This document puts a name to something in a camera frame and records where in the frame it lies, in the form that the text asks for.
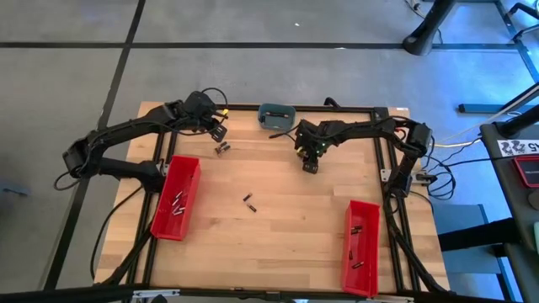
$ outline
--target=power cable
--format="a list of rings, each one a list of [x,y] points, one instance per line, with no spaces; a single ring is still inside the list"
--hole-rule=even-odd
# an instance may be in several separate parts
[[[101,225],[101,229],[99,230],[98,238],[95,240],[95,244],[93,245],[92,250],[92,257],[90,258],[90,276],[92,277],[92,280],[95,280],[95,272],[93,271],[93,264],[95,262],[95,254],[98,251],[98,245],[99,240],[101,240],[101,236],[103,235],[104,227],[107,226],[107,222],[109,222],[110,217],[123,205],[125,202],[127,202],[131,197],[133,197],[136,193],[139,192],[139,190],[142,189],[142,185],[139,186],[138,189],[135,189],[132,193],[130,193],[127,197],[125,197],[122,201],[120,201],[107,215],[107,217],[104,219],[103,225]]]

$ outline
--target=wooden table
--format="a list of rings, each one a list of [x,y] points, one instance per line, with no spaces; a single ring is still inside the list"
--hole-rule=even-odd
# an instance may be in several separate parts
[[[142,103],[139,116],[158,105]],[[390,114],[408,116],[408,110],[390,109]],[[330,147],[320,159],[318,173],[313,175],[302,171],[290,138],[268,139],[273,132],[260,129],[255,111],[231,110],[229,117],[225,140],[232,148],[221,157],[214,153],[217,143],[209,136],[178,137],[175,154],[200,158],[200,185],[186,239],[157,243],[151,285],[341,291],[344,211],[351,199],[382,204],[373,140],[347,141],[338,148]],[[312,123],[352,122],[369,120],[369,115],[298,112],[296,121],[300,118]],[[151,159],[156,137],[133,140],[127,160]],[[122,180],[115,203],[138,186],[135,179]],[[426,194],[425,188],[417,185],[413,190]],[[249,192],[253,193],[249,202],[258,209],[256,213],[242,201]],[[131,249],[143,195],[139,192],[112,217],[96,281],[109,277]],[[438,283],[448,289],[429,204],[411,194],[406,206],[414,251]],[[380,225],[378,287],[381,293],[392,293],[396,287],[383,215]],[[143,251],[136,281],[141,281],[145,255]],[[402,251],[400,255],[404,284],[411,289],[406,258]]]

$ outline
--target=screw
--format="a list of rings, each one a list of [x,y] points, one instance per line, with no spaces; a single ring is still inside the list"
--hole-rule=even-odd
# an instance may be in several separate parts
[[[245,198],[243,198],[243,202],[247,201],[249,198],[251,198],[251,196],[253,195],[253,193],[249,193],[248,195],[245,196]]]
[[[184,191],[182,190],[178,194],[176,194],[176,197],[174,198],[174,202],[172,203],[172,206],[175,206],[178,203],[178,201],[182,197],[183,193],[184,193]]]
[[[357,264],[354,264],[354,265],[352,266],[352,268],[353,268],[353,269],[356,269],[356,268],[359,268],[359,266],[363,266],[363,262],[359,262],[359,263],[357,263]]]

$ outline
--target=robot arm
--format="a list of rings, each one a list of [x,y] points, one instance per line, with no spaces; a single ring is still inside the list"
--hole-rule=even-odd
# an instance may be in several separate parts
[[[408,128],[406,141],[395,135],[400,128]],[[270,138],[285,135],[276,134]],[[389,179],[384,185],[385,200],[384,212],[389,222],[389,232],[403,249],[408,261],[417,270],[429,291],[443,292],[434,278],[427,272],[421,261],[415,255],[414,250],[407,244],[400,232],[397,222],[393,218],[393,212],[389,199],[395,197],[407,197],[412,184],[412,169],[415,163],[423,157],[428,150],[432,130],[425,124],[420,124],[404,117],[388,117],[376,122],[344,123],[340,120],[323,121],[314,125],[306,120],[301,120],[296,127],[295,148],[303,160],[303,170],[309,173],[318,171],[318,158],[320,158],[330,146],[360,138],[385,138],[390,141],[399,151],[403,152],[403,159],[396,169],[393,169]]]
[[[408,128],[406,141],[401,140],[395,131]],[[404,156],[398,169],[392,170],[387,182],[392,194],[406,197],[412,183],[412,169],[419,158],[427,153],[432,130],[404,117],[388,117],[377,122],[344,123],[340,120],[323,121],[314,125],[301,120],[296,129],[295,148],[303,160],[303,170],[309,173],[318,171],[318,158],[330,146],[339,146],[350,139],[385,138]]]
[[[185,100],[167,103],[150,110],[145,116],[107,127],[92,130],[76,140],[62,154],[69,174],[73,178],[90,178],[96,174],[108,174],[117,178],[138,178],[146,191],[157,192],[163,186],[163,176],[153,162],[130,163],[104,158],[104,152],[111,146],[150,133],[168,131],[192,136],[208,133],[220,142],[227,133],[221,124],[226,114],[217,112],[217,106],[204,93],[193,92]]]

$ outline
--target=red plastic tray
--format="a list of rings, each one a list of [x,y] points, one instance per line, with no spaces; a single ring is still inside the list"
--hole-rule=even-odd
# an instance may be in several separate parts
[[[380,206],[350,201],[344,224],[343,263],[341,283],[343,291],[354,295],[373,297],[378,293],[378,232]],[[352,234],[355,226],[361,231]]]
[[[516,169],[518,169],[520,178],[522,179],[522,182],[529,188],[537,189],[539,188],[539,183],[533,183],[528,180],[526,177],[526,174],[524,173],[524,170],[522,169],[522,163],[523,162],[539,162],[539,156],[520,156],[513,159],[513,162],[516,165]]]
[[[152,223],[152,234],[159,239],[182,241],[189,229],[196,190],[200,180],[198,158],[173,156],[167,178]],[[183,190],[181,199],[172,206],[176,195]],[[182,215],[173,215],[174,209],[185,207]]]

